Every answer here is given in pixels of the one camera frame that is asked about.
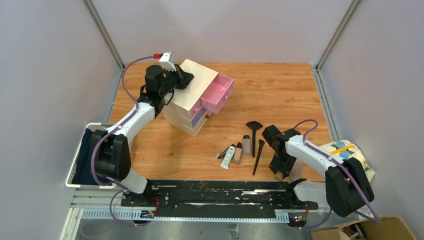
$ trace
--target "patterned cloth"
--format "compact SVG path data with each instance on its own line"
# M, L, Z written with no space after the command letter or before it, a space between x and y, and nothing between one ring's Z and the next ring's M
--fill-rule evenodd
M358 159L361 162L363 169L365 170L365 174L369 182L371 182L371 179L373 179L374 174L376 174L374 170L372 170L371 167L368 165L361 150L359 150L359 148L355 144L351 143L348 140L333 141L321 145L320 147L326 150L327 152L340 156L344 159L349 159L351 157Z

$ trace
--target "white basket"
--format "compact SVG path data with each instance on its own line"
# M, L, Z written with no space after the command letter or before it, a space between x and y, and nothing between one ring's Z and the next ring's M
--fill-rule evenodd
M96 130L105 130L109 126L111 126L111 124L109 125L109 124L102 124L100 122L91 122L85 128L90 129L91 131L94 132ZM73 157L72 166L70 167L70 170L67 174L65 185L69 188L80 188L80 189L113 189L115 188L116 187L115 184L108 185L108 186L72 184L72 179L74 179L75 173L77 171L77 158L78 158L78 154L80 153L82 139L83 138L81 137L81 140L79 141L78 150L76 151L75 156Z

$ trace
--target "yellow strap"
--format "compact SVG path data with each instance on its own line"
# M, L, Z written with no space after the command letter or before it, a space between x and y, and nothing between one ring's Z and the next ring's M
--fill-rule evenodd
M339 149L332 151L331 154L338 154L338 153L340 153L344 150L348 150L348 149L351 149L351 148L355 148L355 146L345 146L345 147L342 147L342 148L339 148Z

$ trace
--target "wooden table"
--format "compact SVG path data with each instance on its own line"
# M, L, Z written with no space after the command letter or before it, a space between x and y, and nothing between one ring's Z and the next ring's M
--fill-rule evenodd
M246 127L250 121L258 121L264 128L276 125L284 131L304 119L316 119L319 126L308 139L317 145L330 142L309 64L200 64L234 79L234 92L219 114L210 116L196 137L165 122L163 114L148 123L135 137L131 149L132 167L140 175L148 179L273 181L268 165L274 151L267 143L255 176L252 172L256 158L252 156L243 155L241 164L230 163L228 170L220 167L220 159L215 159L229 145L241 142L243 135L252 135ZM141 85L145 84L145 69L150 65L152 63L136 63L126 72L125 85L136 98ZM119 121L133 106L134 102L121 86L110 121ZM304 123L297 129L304 133L312 126L313 123ZM256 151L264 128L256 133ZM305 164L302 177L324 180Z

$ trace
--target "cardboard box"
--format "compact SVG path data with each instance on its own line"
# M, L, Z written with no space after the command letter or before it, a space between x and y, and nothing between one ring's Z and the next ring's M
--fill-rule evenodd
M311 232L313 240L344 240L339 232L342 228L360 223L366 233L366 240L416 240L400 216L380 217L382 225L369 220L351 221Z

